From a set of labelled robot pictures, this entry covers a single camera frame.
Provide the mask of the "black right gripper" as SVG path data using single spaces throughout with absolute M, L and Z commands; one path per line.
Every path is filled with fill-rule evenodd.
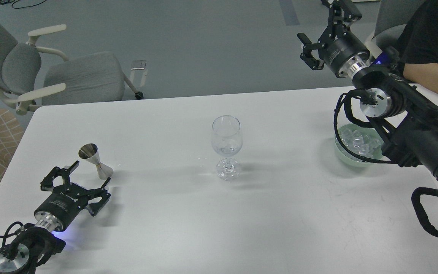
M 351 24 L 363 15 L 351 0 L 322 0 L 328 8 L 327 27 L 318 40 L 312 43 L 305 33 L 298 33 L 302 43 L 301 59 L 312 70 L 322 70 L 324 64 L 337 78 L 348 77 L 346 63 L 354 60 L 367 62 L 370 52 L 365 45 L 351 33 Z M 318 50 L 319 59 L 313 51 Z

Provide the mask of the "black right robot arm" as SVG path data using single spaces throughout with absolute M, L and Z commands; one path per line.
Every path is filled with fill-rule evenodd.
M 343 107 L 351 123 L 374 129 L 383 140 L 382 155 L 387 164 L 400 167 L 425 166 L 438 181 L 438 106 L 415 87 L 391 73 L 387 65 L 370 64 L 370 52 L 353 35 L 350 24 L 362 14 L 351 0 L 323 0 L 328 8 L 327 27 L 316 43 L 304 34 L 297 36 L 303 45 L 301 59 L 312 69 L 326 65 L 336 77 L 350 77 L 354 89 L 339 97 L 334 110 L 334 133 Z M 422 228 L 438 237 L 421 196 L 438 197 L 438 189 L 419 187 L 411 196 Z

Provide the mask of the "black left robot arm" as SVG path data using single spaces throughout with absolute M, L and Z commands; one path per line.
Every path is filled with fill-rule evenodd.
M 78 214 L 87 210 L 96 216 L 111 198 L 106 186 L 111 180 L 104 175 L 102 186 L 85 189 L 71 182 L 79 161 L 66 167 L 54 167 L 40 183 L 50 196 L 35 210 L 35 223 L 14 222 L 0 235 L 0 274 L 34 274 L 52 256 L 61 253 L 66 242 L 56 232 L 64 232 Z

